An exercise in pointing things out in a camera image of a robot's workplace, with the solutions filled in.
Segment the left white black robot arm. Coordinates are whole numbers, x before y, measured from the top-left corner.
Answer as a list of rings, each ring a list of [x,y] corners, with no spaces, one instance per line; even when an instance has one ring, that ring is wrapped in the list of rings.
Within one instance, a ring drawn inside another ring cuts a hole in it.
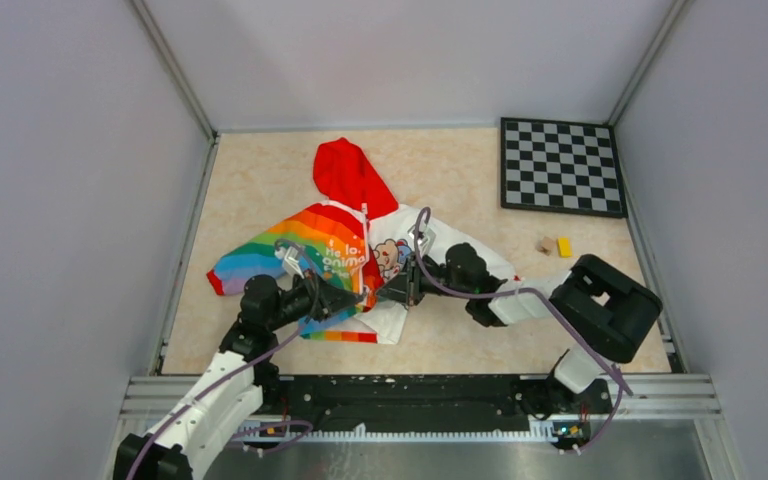
[[[203,478],[249,416],[279,404],[278,369],[270,362],[283,346],[276,331],[329,320],[364,299],[312,270],[294,275],[288,290],[269,275],[249,279],[237,319],[205,372],[162,420],[121,441],[113,478]]]

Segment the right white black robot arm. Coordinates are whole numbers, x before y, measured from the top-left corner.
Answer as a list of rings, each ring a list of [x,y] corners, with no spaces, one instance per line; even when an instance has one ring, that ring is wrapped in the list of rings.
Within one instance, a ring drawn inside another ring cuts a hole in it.
[[[468,243],[449,248],[441,263],[410,255],[376,294],[404,306],[427,295],[464,299],[469,315],[487,327],[553,317],[575,341],[546,385],[549,404],[560,412],[582,404],[603,373],[630,392],[620,368],[634,359],[663,311],[655,293],[596,255],[581,256],[558,280],[528,283],[492,275]]]

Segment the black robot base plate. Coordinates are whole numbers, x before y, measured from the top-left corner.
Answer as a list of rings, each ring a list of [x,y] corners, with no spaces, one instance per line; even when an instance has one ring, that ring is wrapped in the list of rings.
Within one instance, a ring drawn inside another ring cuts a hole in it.
[[[613,408],[608,384],[580,394],[544,375],[296,375],[267,390],[258,414],[306,420],[315,432],[526,432],[542,420],[591,419]]]

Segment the rainbow white red hooded jacket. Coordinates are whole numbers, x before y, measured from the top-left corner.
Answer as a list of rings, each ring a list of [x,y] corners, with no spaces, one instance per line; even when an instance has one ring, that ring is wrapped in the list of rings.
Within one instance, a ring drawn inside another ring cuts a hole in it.
[[[437,263],[444,261],[450,247],[466,242],[487,262],[491,274],[515,277],[509,261],[472,236],[434,218],[420,222],[419,209],[399,202],[363,150],[345,138],[318,147],[312,179],[321,195],[318,202],[252,237],[208,271],[216,294],[241,299],[246,282],[257,275],[269,275],[281,288],[290,289],[294,276],[285,273],[275,251],[294,246],[302,252],[305,271],[365,296],[352,310],[298,328],[303,337],[394,344],[413,306],[379,300],[376,291],[413,253],[411,226],[427,224],[436,233],[428,255]]]

